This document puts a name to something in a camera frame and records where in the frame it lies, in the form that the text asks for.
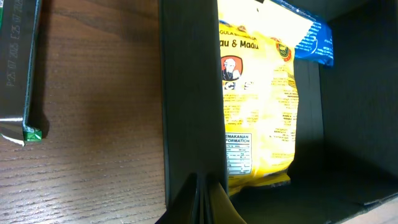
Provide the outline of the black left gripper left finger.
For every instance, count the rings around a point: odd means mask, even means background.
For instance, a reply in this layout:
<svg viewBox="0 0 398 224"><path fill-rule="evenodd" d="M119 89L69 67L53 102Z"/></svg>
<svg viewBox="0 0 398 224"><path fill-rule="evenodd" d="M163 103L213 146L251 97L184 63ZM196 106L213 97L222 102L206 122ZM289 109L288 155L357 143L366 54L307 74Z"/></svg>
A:
<svg viewBox="0 0 398 224"><path fill-rule="evenodd" d="M174 202L155 224L197 224L200 219L200 184L196 174L190 174Z"/></svg>

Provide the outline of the blue snack bar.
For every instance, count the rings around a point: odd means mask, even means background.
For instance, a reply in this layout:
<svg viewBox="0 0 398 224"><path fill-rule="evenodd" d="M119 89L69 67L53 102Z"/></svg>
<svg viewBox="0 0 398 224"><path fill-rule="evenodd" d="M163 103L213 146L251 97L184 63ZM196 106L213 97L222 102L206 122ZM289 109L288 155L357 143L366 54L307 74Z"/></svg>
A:
<svg viewBox="0 0 398 224"><path fill-rule="evenodd" d="M272 2L312 22L306 35L295 46L295 57L318 62L329 67L334 66L332 30L327 23L318 16L291 5L287 1L272 0Z"/></svg>

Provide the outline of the yellow candy bag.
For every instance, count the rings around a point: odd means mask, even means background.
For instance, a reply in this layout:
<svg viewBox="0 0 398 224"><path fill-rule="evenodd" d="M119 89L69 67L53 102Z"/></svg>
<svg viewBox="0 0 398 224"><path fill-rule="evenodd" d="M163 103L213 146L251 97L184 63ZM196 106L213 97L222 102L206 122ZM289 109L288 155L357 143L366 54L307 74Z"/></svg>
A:
<svg viewBox="0 0 398 224"><path fill-rule="evenodd" d="M229 194L287 184L299 105L295 46L312 23L273 1L217 6Z"/></svg>

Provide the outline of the dark green box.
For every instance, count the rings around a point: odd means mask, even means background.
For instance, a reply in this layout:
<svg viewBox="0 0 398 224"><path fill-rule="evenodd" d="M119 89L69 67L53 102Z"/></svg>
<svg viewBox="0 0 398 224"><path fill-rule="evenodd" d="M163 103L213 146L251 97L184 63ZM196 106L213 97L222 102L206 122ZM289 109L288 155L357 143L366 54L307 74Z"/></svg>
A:
<svg viewBox="0 0 398 224"><path fill-rule="evenodd" d="M226 192L216 3L161 1L165 201L190 174ZM298 154L291 184L229 197L246 223L341 223L397 197L397 2L369 1L333 22L337 61L298 73Z"/></svg>

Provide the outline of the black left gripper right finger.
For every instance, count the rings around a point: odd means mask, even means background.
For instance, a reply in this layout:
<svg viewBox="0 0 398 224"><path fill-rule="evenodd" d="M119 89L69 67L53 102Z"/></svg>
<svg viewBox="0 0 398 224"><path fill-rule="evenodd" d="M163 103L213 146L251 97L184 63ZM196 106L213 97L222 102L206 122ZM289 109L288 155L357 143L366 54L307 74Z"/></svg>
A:
<svg viewBox="0 0 398 224"><path fill-rule="evenodd" d="M205 184L206 224L246 224L234 208L224 188L214 177L207 177Z"/></svg>

